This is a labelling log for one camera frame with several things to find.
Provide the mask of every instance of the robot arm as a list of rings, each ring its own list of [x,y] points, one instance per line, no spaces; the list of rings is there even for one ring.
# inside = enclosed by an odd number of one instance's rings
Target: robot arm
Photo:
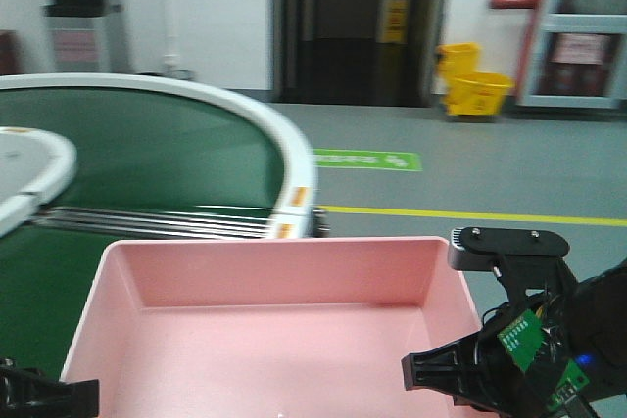
[[[625,394],[627,260],[579,283],[568,250],[552,232],[454,231],[450,265],[492,271],[508,301],[479,332],[406,356],[406,389],[513,418],[596,417],[589,402]]]

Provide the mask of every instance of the door frame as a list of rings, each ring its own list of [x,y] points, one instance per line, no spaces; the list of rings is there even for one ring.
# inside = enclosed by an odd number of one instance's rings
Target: door frame
[[[303,18],[306,19],[307,15],[309,18],[311,17],[313,0],[300,1],[300,5],[296,7],[299,18],[294,25],[294,19],[289,19],[289,16],[286,15],[285,0],[272,0],[272,90],[270,93],[272,101],[279,101],[285,91],[289,89],[290,81],[297,79],[294,76],[295,71],[290,71],[286,67],[286,65],[295,65],[298,61],[298,57],[295,56],[297,51],[293,42],[294,38],[291,40],[287,38],[286,31],[296,30],[297,34],[304,34],[304,37],[313,35],[312,27],[308,26],[308,21],[305,20],[303,23]],[[424,10],[424,2],[427,4],[426,11]],[[444,5],[445,0],[410,0],[408,46],[412,49],[419,66],[414,90],[415,101],[418,103],[431,103],[436,62],[435,49],[442,31]],[[418,14],[419,12],[426,13],[421,16]],[[418,31],[421,29],[423,34],[418,37]]]

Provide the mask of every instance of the pink tray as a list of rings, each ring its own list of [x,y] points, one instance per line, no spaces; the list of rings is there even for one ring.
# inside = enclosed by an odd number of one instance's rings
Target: pink tray
[[[403,387],[403,356],[479,328],[447,248],[435,237],[117,242],[62,380],[100,379],[102,418],[489,417]]]

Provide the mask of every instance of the conveyor belt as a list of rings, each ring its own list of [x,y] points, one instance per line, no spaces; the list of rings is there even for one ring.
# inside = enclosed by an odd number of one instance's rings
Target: conveyor belt
[[[48,228],[150,239],[259,239],[268,230],[267,218],[263,217],[216,213],[155,214],[73,207],[50,208],[38,213],[30,223]]]

